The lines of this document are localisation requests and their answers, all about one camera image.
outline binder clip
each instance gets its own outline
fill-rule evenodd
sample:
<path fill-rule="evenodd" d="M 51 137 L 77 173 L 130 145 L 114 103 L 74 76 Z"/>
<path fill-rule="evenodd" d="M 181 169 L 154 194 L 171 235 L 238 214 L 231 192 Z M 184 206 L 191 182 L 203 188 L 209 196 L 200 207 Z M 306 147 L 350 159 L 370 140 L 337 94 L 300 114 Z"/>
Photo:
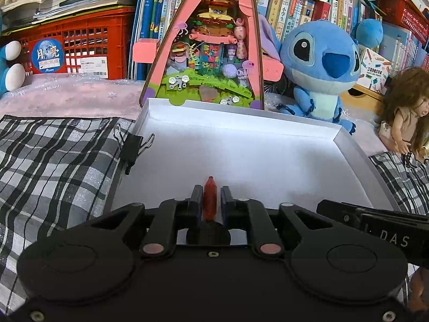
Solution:
<path fill-rule="evenodd" d="M 119 148 L 121 149 L 119 158 L 123 160 L 126 164 L 125 175 L 130 174 L 131 168 L 136 164 L 138 157 L 143 153 L 143 151 L 149 149 L 155 140 L 154 133 L 152 133 L 144 143 L 142 143 L 142 136 L 136 136 L 131 133 L 128 133 L 127 137 L 124 140 L 120 124 L 115 127 L 113 136 L 118 142 Z"/>

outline brown hair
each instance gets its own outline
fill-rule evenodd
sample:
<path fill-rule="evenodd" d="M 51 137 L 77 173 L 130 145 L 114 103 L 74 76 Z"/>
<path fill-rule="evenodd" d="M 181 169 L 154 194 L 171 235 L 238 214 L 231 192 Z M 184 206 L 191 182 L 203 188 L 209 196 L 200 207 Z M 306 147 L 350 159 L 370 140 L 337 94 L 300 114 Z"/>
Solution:
<path fill-rule="evenodd" d="M 384 99 L 380 121 L 393 125 L 396 110 L 400 106 L 415 109 L 420 97 L 429 98 L 429 73 L 422 68 L 407 68 L 398 72 L 390 84 L 390 92 Z M 411 149 L 420 149 L 429 129 L 429 115 L 419 118 Z"/>

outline white tray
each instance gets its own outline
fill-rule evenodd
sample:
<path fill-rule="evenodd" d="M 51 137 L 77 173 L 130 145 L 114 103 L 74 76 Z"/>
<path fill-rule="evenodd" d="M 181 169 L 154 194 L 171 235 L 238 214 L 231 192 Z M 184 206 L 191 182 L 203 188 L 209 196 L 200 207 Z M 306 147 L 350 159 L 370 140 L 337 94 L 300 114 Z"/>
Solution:
<path fill-rule="evenodd" d="M 117 171 L 110 209 L 185 199 L 212 175 L 218 189 L 228 185 L 234 198 L 257 199 L 267 208 L 292 202 L 315 211 L 329 199 L 398 210 L 374 166 L 339 125 L 194 101 L 173 106 L 151 98 L 133 133 L 145 138 L 155 133 L 155 140 L 130 175 Z"/>

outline checkered fabric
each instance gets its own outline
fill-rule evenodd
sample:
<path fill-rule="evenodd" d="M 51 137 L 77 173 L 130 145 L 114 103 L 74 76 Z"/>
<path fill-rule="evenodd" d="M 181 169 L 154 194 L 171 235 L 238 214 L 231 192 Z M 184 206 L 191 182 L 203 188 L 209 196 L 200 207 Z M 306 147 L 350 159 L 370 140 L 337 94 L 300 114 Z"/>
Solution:
<path fill-rule="evenodd" d="M 394 152 L 380 153 L 369 159 L 381 174 L 402 212 L 428 215 L 428 159 L 420 163 L 412 153 L 398 157 Z M 398 299 L 405 306 L 410 294 L 410 278 L 417 269 L 418 266 L 408 264 L 408 277 L 398 294 Z"/>
<path fill-rule="evenodd" d="M 25 247 L 54 231 L 101 215 L 123 136 L 121 118 L 0 120 L 0 309 L 25 301 L 16 275 Z"/>

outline red plastic crate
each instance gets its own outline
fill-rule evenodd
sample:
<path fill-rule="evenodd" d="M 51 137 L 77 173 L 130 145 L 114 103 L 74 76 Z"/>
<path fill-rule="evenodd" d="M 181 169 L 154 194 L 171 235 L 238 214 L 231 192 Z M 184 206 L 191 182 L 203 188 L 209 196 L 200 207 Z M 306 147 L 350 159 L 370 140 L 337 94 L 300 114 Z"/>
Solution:
<path fill-rule="evenodd" d="M 126 78 L 134 10 L 133 7 L 117 8 L 70 17 L 13 32 L 2 38 L 2 43 L 20 41 L 22 53 L 17 62 L 24 66 L 27 75 L 33 74 L 29 42 L 60 36 L 67 72 L 79 73 L 81 58 L 99 56 L 107 57 L 110 80 Z"/>
<path fill-rule="evenodd" d="M 412 1 L 378 0 L 378 7 L 386 14 L 383 21 L 412 31 L 422 44 L 426 44 L 429 22 Z"/>

